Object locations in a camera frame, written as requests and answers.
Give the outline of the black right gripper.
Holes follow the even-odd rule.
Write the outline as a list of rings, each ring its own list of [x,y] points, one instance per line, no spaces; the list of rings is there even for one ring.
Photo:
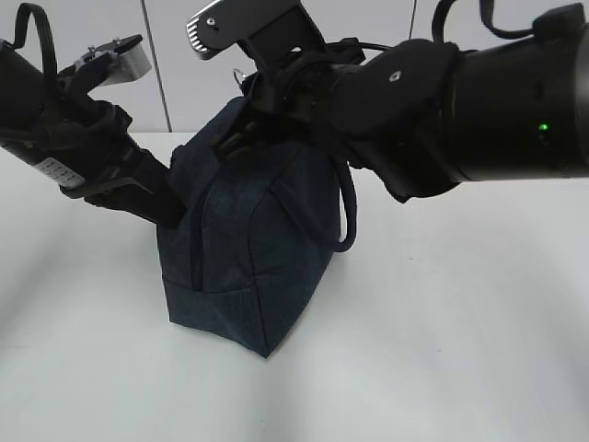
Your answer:
[[[446,90],[459,65],[454,43],[404,41],[368,63],[355,41],[293,58],[276,77],[252,76],[243,108],[210,142],[218,161],[231,161],[257,128],[256,114],[368,169],[405,203],[453,190],[460,182],[444,153]]]

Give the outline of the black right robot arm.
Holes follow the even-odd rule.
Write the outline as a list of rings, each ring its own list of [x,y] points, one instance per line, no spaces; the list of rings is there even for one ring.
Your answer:
[[[293,138],[370,169],[398,201],[466,181],[588,174],[588,24],[583,6],[551,9],[501,46],[463,51],[435,10],[429,40],[403,41],[370,61],[356,39],[324,41],[298,1],[221,1],[195,20],[207,57],[238,45],[256,73],[214,151],[231,157]]]

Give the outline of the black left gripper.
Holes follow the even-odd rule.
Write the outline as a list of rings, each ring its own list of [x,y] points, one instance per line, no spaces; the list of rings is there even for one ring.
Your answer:
[[[45,99],[27,128],[27,165],[70,199],[176,227],[186,208],[170,170],[128,134],[130,116],[110,102]]]

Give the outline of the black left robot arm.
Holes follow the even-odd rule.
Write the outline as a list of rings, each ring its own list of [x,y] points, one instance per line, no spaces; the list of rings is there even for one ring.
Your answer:
[[[170,170],[129,135],[131,116],[88,92],[106,76],[105,55],[63,70],[55,83],[8,48],[1,51],[1,147],[63,195],[175,227],[185,204]]]

